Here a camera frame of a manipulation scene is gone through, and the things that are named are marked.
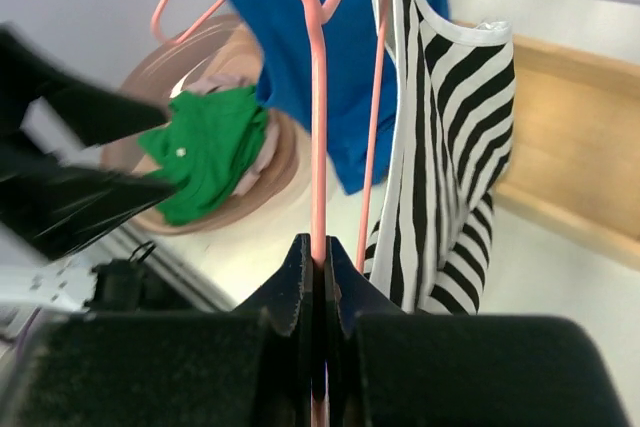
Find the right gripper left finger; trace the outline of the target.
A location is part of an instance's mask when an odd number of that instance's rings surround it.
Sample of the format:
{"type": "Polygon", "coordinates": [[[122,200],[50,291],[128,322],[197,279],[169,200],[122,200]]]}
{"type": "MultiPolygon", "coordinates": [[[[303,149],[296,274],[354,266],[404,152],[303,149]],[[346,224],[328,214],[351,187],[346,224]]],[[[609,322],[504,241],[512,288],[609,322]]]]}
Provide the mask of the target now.
{"type": "Polygon", "coordinates": [[[314,267],[310,236],[295,236],[281,266],[234,311],[259,316],[264,328],[255,426],[311,424],[314,267]]]}

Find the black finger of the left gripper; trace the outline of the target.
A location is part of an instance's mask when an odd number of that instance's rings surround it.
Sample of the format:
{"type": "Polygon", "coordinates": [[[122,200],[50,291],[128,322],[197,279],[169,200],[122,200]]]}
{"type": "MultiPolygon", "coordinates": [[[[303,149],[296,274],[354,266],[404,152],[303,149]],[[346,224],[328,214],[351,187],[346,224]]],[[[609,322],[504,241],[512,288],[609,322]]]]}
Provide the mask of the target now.
{"type": "Polygon", "coordinates": [[[30,50],[1,26],[1,135],[12,135],[30,105],[43,99],[86,146],[104,145],[160,126],[165,114],[140,99],[75,77],[30,50]]]}
{"type": "Polygon", "coordinates": [[[174,192],[164,181],[1,148],[1,223],[50,261],[88,247],[174,192]]]}

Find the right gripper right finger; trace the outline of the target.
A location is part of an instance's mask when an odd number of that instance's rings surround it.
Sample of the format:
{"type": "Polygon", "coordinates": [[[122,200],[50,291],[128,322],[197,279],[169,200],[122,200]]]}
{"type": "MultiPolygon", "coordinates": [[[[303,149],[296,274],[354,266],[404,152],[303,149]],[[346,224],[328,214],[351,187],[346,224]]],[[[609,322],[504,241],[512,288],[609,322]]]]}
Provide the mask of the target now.
{"type": "Polygon", "coordinates": [[[356,321],[361,315],[393,315],[402,310],[357,271],[338,238],[327,238],[326,254],[328,424],[362,426],[356,321]]]}

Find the green tank top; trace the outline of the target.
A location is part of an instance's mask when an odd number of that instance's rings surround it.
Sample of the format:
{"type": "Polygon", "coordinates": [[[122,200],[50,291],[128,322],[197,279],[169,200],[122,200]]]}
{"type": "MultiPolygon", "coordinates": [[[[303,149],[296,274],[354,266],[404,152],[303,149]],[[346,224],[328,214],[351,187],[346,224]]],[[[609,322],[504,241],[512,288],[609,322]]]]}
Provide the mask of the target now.
{"type": "Polygon", "coordinates": [[[138,145],[157,166],[148,176],[175,188],[157,205],[165,222],[199,220],[232,195],[243,168],[253,162],[245,142],[267,122],[260,107],[255,86],[208,95],[183,91],[169,103],[169,123],[139,136],[138,145]]]}

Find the pink hanger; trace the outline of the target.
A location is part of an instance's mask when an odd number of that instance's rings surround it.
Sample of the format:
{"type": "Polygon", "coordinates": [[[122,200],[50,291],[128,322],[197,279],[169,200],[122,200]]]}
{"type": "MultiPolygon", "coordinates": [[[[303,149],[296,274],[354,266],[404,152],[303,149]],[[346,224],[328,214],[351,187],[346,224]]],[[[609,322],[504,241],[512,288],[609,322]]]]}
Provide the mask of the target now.
{"type": "Polygon", "coordinates": [[[296,312],[291,335],[297,342],[296,390],[293,395],[298,426],[361,426],[362,406],[353,365],[343,366],[348,356],[341,324],[342,292],[339,273],[350,280],[360,278],[361,266],[334,263],[334,239],[326,235],[327,153],[327,59],[323,27],[341,0],[301,0],[311,46],[311,234],[296,240],[298,263],[281,270],[296,280],[293,296],[296,312]]]}
{"type": "Polygon", "coordinates": [[[227,0],[158,0],[150,31],[159,43],[179,44],[196,32],[227,0]]]}

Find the blue tank top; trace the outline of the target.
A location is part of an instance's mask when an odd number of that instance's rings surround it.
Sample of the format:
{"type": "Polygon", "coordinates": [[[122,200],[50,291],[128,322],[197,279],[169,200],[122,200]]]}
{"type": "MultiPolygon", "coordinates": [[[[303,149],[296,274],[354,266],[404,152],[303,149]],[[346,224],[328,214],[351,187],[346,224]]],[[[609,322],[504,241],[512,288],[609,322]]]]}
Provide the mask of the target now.
{"type": "MultiPolygon", "coordinates": [[[[264,65],[256,97],[311,128],[310,43],[300,0],[229,0],[256,37],[264,65]]],[[[442,17],[447,0],[428,0],[442,17]]],[[[342,0],[327,24],[327,149],[345,193],[364,184],[370,104],[377,43],[377,1],[342,0]]],[[[374,156],[373,183],[388,170],[396,112],[395,67],[385,53],[374,156]]]]}

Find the black white striped tank top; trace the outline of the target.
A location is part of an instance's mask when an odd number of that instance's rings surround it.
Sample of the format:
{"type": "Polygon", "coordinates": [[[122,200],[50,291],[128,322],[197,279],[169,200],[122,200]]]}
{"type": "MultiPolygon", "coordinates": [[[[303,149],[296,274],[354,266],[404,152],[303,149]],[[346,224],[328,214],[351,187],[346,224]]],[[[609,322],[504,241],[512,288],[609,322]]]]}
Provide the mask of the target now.
{"type": "Polygon", "coordinates": [[[463,27],[428,0],[376,2],[397,108],[370,282],[407,312],[474,314],[491,257],[493,190],[508,168],[515,67],[506,21],[463,27]]]}

